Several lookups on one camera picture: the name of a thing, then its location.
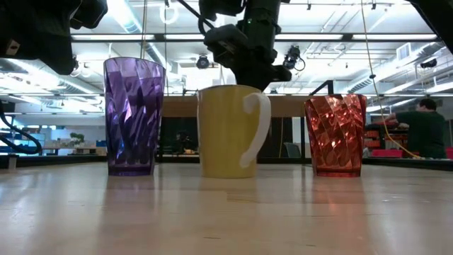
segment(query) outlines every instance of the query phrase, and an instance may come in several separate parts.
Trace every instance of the cable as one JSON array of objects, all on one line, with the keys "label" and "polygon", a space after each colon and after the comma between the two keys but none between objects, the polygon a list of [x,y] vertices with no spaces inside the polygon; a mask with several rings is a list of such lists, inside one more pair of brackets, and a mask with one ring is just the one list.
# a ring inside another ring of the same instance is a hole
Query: cable
[{"label": "cable", "polygon": [[1,121],[3,121],[3,123],[5,123],[5,125],[7,125],[9,128],[11,128],[12,130],[18,132],[19,134],[27,137],[30,141],[34,142],[35,145],[36,145],[36,149],[33,150],[33,151],[29,151],[27,149],[24,149],[24,148],[21,148],[19,147],[18,145],[15,145],[14,143],[12,143],[10,140],[8,140],[7,138],[5,137],[2,137],[0,136],[0,140],[2,142],[4,142],[6,145],[8,145],[9,147],[11,147],[11,149],[14,149],[15,151],[19,152],[19,153],[24,153],[24,154],[37,154],[39,152],[41,152],[42,150],[42,147],[41,147],[41,144],[40,142],[34,138],[33,136],[27,134],[26,132],[22,131],[22,130],[19,130],[18,128],[14,127],[13,125],[11,125],[7,119],[5,118],[5,111],[3,110],[3,104],[0,102],[0,119]]},{"label": "cable", "polygon": [[198,18],[198,23],[200,24],[200,21],[206,24],[209,28],[215,28],[214,25],[212,25],[209,21],[206,20],[206,18],[202,17],[192,6],[188,5],[184,0],[178,0],[178,2],[184,6],[189,12],[191,12],[193,15],[195,15]]},{"label": "cable", "polygon": [[147,19],[148,19],[148,0],[144,0],[143,5],[143,28],[142,28],[142,45],[140,47],[140,58],[144,60],[145,48],[144,45],[147,43]]},{"label": "cable", "polygon": [[364,32],[365,32],[365,44],[367,46],[367,54],[368,54],[368,62],[369,62],[369,69],[371,71],[371,80],[373,81],[373,86],[374,86],[374,90],[376,91],[376,95],[377,95],[377,101],[379,102],[379,107],[381,109],[381,118],[382,118],[382,122],[384,124],[384,129],[385,129],[385,133],[387,135],[387,137],[396,145],[398,146],[399,148],[401,148],[403,151],[407,152],[409,155],[411,155],[412,157],[416,158],[416,159],[421,159],[420,156],[417,156],[415,155],[414,153],[412,152],[409,152],[405,147],[403,147],[401,144],[399,144],[397,141],[395,141],[393,138],[391,138],[390,134],[389,134],[389,129],[387,128],[387,124],[385,123],[385,117],[384,117],[384,110],[382,109],[382,103],[381,103],[381,99],[379,97],[379,92],[377,90],[377,86],[376,86],[376,81],[374,80],[374,78],[376,77],[376,75],[374,75],[374,71],[373,71],[373,65],[371,63],[371,54],[369,53],[369,43],[368,43],[368,32],[367,32],[367,24],[366,24],[366,21],[365,21],[365,10],[364,10],[364,4],[363,4],[363,0],[360,0],[360,3],[361,3],[361,7],[362,7],[362,19],[363,19],[363,28],[364,28]]},{"label": "cable", "polygon": [[206,35],[206,30],[205,30],[205,26],[203,25],[203,21],[205,20],[205,17],[203,16],[200,16],[198,18],[198,30],[200,31],[200,33],[202,35]]},{"label": "cable", "polygon": [[297,69],[296,67],[294,67],[294,70],[298,71],[298,72],[302,72],[305,70],[305,67],[306,67],[306,63],[305,63],[305,60],[302,59],[301,57],[299,57],[299,59],[304,63],[304,67],[302,67],[302,69]]}]

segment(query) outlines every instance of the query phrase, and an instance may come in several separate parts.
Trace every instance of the dark shirt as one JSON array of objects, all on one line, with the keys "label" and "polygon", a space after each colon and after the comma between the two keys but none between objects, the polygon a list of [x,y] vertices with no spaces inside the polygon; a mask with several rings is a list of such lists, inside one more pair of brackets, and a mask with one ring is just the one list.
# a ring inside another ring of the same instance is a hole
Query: dark shirt
[{"label": "dark shirt", "polygon": [[409,125],[408,150],[421,157],[447,158],[444,144],[445,119],[437,112],[411,111],[397,113],[399,123]]}]

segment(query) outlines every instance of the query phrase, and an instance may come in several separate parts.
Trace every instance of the white mug handle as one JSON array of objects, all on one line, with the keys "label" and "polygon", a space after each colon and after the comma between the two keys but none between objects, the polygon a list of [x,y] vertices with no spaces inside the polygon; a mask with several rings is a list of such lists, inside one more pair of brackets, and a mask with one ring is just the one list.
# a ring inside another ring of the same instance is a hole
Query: white mug handle
[{"label": "white mug handle", "polygon": [[253,112],[254,106],[260,104],[260,122],[255,137],[250,144],[250,147],[241,156],[239,162],[241,168],[246,168],[256,158],[261,147],[268,136],[270,126],[270,100],[263,93],[251,93],[243,98],[243,111],[247,114]]}]

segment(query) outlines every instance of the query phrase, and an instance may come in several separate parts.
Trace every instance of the cup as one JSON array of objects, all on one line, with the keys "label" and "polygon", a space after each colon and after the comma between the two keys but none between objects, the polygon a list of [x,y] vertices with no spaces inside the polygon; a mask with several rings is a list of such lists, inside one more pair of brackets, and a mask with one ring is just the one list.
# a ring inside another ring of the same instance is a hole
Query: cup
[{"label": "cup", "polygon": [[270,126],[270,101],[242,85],[213,86],[198,92],[198,144],[204,177],[248,178]]},{"label": "cup", "polygon": [[360,176],[367,97],[314,96],[305,102],[305,112],[315,175]]},{"label": "cup", "polygon": [[153,174],[165,78],[161,65],[145,59],[104,62],[109,175]]}]

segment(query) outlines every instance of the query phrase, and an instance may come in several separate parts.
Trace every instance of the man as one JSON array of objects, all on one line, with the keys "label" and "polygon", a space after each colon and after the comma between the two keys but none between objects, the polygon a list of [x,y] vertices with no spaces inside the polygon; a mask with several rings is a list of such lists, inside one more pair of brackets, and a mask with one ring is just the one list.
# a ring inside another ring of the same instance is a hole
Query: man
[{"label": "man", "polygon": [[410,152],[419,152],[425,158],[445,159],[445,119],[436,109],[436,102],[425,98],[417,105],[416,111],[392,113],[386,122],[396,120],[409,125],[407,149]]}]

